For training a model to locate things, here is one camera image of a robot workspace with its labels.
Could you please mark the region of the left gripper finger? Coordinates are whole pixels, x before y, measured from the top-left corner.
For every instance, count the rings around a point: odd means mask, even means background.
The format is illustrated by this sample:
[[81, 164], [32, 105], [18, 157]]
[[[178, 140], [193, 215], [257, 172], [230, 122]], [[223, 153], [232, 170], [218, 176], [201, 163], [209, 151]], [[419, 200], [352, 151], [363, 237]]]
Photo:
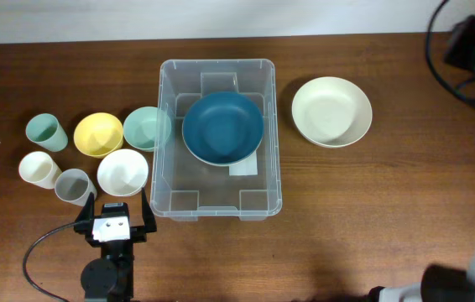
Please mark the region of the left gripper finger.
[[144, 231], [146, 233], [157, 232], [157, 223], [154, 217], [154, 213], [149, 205], [149, 200], [146, 196], [145, 189], [141, 189], [141, 206], [142, 206], [142, 218], [144, 221]]
[[95, 195], [91, 192], [87, 197], [86, 204], [76, 218], [76, 222], [90, 221], [94, 218]]

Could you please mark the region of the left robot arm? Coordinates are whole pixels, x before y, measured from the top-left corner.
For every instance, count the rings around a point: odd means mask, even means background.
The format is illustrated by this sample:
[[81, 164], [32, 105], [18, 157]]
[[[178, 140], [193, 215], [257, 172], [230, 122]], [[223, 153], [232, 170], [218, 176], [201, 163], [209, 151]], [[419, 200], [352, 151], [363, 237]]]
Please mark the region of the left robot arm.
[[131, 226], [126, 203], [107, 203], [97, 216], [95, 197], [89, 194], [76, 218], [74, 231], [85, 237], [101, 256], [90, 261], [81, 273], [85, 301], [129, 301], [133, 297], [133, 245], [146, 242], [157, 224], [144, 191], [141, 192], [140, 226]]

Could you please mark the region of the white cup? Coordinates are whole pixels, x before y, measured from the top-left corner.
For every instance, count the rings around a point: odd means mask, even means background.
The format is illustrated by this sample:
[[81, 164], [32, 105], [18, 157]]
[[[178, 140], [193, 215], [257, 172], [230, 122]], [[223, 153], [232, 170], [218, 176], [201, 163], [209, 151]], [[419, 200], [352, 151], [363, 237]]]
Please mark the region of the white cup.
[[23, 157], [18, 173], [27, 183], [53, 190], [62, 170], [47, 153], [35, 151]]

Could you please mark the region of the grey translucent cup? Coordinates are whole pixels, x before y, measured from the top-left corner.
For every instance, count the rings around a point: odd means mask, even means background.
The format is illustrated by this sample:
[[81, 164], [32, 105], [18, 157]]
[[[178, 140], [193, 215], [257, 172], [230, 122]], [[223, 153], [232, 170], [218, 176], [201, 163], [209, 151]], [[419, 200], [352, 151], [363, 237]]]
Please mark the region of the grey translucent cup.
[[84, 206], [90, 194], [97, 198], [97, 189], [85, 171], [68, 169], [55, 182], [55, 194], [62, 201]]

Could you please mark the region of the green cup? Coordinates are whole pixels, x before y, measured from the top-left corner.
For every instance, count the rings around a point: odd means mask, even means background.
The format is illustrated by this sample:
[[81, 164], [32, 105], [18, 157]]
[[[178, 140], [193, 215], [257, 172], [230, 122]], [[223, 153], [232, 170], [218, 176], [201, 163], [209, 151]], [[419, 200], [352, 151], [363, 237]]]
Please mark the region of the green cup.
[[25, 128], [27, 138], [51, 152], [66, 148], [68, 137], [58, 119], [49, 113], [34, 116]]

